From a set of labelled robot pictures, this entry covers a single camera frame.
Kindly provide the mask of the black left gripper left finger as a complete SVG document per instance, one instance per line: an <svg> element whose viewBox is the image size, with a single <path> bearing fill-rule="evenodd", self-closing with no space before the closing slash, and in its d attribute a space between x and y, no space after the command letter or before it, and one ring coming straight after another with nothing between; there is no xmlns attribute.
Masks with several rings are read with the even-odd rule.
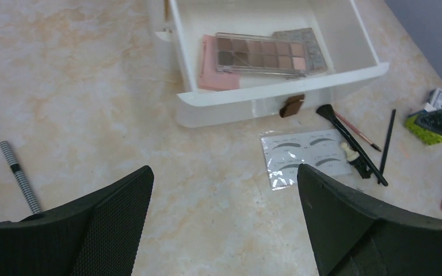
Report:
<svg viewBox="0 0 442 276"><path fill-rule="evenodd" d="M131 275L153 185L143 166L64 205L0 222L0 275Z"/></svg>

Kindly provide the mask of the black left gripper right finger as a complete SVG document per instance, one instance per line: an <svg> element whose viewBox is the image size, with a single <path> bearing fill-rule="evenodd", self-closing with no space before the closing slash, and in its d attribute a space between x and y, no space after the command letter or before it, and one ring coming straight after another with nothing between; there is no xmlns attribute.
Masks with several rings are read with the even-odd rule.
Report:
<svg viewBox="0 0 442 276"><path fill-rule="evenodd" d="M297 177L320 275L442 275L442 219L388 204L307 164Z"/></svg>

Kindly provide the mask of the grey eyeshadow palette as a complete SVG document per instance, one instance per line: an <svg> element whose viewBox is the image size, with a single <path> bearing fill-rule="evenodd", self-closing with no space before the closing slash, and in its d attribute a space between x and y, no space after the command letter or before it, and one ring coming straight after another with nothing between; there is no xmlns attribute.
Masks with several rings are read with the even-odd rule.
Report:
<svg viewBox="0 0 442 276"><path fill-rule="evenodd" d="M272 37L282 40L297 40L305 44L307 48L308 76L327 71L328 66L325 57L312 28L277 31L272 34Z"/></svg>

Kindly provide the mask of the pink rectangular sponge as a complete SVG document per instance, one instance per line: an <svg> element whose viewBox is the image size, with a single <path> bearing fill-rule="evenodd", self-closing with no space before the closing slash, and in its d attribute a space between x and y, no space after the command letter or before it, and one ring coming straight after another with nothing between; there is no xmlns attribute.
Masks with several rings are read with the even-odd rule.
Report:
<svg viewBox="0 0 442 276"><path fill-rule="evenodd" d="M239 89L240 77L235 73L218 72L216 70L216 37L203 35L201 39L200 66L197 86L210 91L226 91Z"/></svg>

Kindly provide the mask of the white drawer organizer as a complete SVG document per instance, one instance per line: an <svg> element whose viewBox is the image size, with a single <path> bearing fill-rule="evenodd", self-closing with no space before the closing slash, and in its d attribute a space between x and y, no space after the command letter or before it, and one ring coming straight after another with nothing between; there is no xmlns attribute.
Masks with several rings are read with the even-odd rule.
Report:
<svg viewBox="0 0 442 276"><path fill-rule="evenodd" d="M353 1L148 1L157 61L195 128L328 104L388 71Z"/></svg>

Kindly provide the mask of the clear nude eyeshadow palette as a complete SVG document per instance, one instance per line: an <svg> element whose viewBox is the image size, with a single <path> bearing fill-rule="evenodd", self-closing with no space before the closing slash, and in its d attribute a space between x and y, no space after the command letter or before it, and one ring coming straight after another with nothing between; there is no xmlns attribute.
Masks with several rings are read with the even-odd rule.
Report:
<svg viewBox="0 0 442 276"><path fill-rule="evenodd" d="M219 72L307 76L307 48L300 41L223 32L215 37Z"/></svg>

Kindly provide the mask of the black makeup brush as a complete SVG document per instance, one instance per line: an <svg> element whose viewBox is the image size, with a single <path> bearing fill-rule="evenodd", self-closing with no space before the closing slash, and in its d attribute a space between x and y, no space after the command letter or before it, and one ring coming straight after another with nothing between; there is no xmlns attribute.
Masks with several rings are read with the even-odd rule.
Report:
<svg viewBox="0 0 442 276"><path fill-rule="evenodd" d="M347 140L351 148L360 154L360 157L367 165L369 170L375 174L378 183L381 183L383 186L388 186L388 182L384 178L383 174L377 169L373 161L363 150L360 144L355 140L355 138L351 135L351 133L344 127L341 121L337 118L335 111L333 110L333 107L330 104L322 105L316 110L316 113L322 116L323 118L327 119L328 121L330 121L335 126L335 128L340 132L341 136Z"/></svg>

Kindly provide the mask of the blue playing card box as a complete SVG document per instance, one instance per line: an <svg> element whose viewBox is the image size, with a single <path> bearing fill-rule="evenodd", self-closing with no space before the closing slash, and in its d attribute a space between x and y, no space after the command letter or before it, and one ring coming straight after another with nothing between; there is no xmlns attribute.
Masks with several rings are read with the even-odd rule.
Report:
<svg viewBox="0 0 442 276"><path fill-rule="evenodd" d="M429 92L425 100L424 110L426 112L434 112L442 109L442 89L435 88Z"/></svg>

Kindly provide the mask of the thin black eyeliner brush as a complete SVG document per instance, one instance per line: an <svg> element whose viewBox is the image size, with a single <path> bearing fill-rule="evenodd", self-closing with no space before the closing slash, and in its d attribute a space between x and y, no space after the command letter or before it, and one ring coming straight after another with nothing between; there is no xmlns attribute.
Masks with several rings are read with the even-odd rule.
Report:
<svg viewBox="0 0 442 276"><path fill-rule="evenodd" d="M382 152L382 158L381 158L380 167L379 167L379 171L381 174L384 173L384 169L385 169L385 165L386 165L386 160L387 160L387 155L388 155L388 151L389 151L389 147L390 147L391 135L393 132L393 126L394 126L396 112L397 112L396 109L393 109L391 112L391 118L390 118L388 130L387 130L387 134L386 134L384 150Z"/></svg>

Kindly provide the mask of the thin brown brush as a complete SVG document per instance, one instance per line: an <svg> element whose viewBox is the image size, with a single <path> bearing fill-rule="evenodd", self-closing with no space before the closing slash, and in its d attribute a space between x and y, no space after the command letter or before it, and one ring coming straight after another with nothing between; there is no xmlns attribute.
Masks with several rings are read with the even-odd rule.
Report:
<svg viewBox="0 0 442 276"><path fill-rule="evenodd" d="M362 133L359 129L357 129L353 124L351 124L346 118L340 115L338 112L335 112L335 115L338 119L340 119L345 125L347 125L352 131L354 131L358 136L360 136L364 141L366 141L373 149L378 152L382 152L382 149L371 141L364 133Z"/></svg>

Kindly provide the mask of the eyebrow stencil sheet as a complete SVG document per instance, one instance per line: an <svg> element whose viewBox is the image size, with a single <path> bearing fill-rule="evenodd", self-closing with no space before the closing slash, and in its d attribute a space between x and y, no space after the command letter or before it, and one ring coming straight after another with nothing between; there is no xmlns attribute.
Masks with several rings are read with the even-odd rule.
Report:
<svg viewBox="0 0 442 276"><path fill-rule="evenodd" d="M312 132L269 132L260 138L270 188L281 190L297 184L300 164L336 177L352 172L341 135L335 129Z"/></svg>

